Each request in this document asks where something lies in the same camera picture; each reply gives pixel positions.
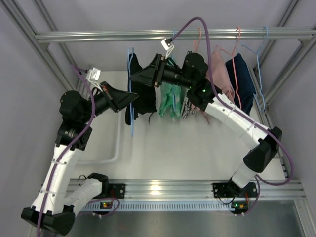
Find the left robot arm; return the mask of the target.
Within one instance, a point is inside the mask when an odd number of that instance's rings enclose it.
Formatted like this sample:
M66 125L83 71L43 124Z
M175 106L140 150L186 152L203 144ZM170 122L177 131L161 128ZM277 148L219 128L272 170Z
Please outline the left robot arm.
M59 112L63 121L57 132L49 171L37 198L21 214L22 219L37 228L38 234L44 229L67 235L76 216L90 201L109 198L109 178L98 173L90 174L69 196L66 191L92 133L93 119L108 109L117 113L137 98L137 93L115 89L105 81L90 99L84 99L74 90L62 95Z

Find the green patterned trousers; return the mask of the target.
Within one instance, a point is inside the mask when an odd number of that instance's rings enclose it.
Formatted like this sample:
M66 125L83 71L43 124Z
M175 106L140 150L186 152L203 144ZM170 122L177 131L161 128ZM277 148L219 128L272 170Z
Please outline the green patterned trousers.
M173 112L172 86L175 88L176 113ZM182 88L177 85L163 82L160 86L161 103L158 114L162 118L166 113L170 114L171 119L175 122L181 117L181 108L183 103Z

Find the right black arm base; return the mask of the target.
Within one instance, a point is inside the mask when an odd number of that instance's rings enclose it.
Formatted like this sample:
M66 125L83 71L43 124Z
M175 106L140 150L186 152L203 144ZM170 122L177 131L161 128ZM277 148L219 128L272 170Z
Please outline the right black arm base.
M234 182L216 182L212 183L215 198L256 198L258 195L257 187L254 182L248 183L245 187L240 188Z

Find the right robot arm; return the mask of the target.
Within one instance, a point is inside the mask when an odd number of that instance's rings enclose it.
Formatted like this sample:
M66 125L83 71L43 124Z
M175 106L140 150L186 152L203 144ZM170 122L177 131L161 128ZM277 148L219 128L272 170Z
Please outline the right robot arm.
M279 149L282 131L267 128L235 106L206 78L209 67L198 53L188 53L182 67L156 54L145 68L131 75L132 82L159 87L168 83L186 88L188 100L230 128L250 149L227 183L226 190L238 197L248 183L262 173Z

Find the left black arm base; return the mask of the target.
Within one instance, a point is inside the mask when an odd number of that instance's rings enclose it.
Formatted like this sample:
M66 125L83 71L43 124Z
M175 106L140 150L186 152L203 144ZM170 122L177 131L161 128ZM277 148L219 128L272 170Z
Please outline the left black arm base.
M124 183L113 183L113 184L110 183L108 187L105 189L103 198L124 199L125 187L126 187L126 184Z

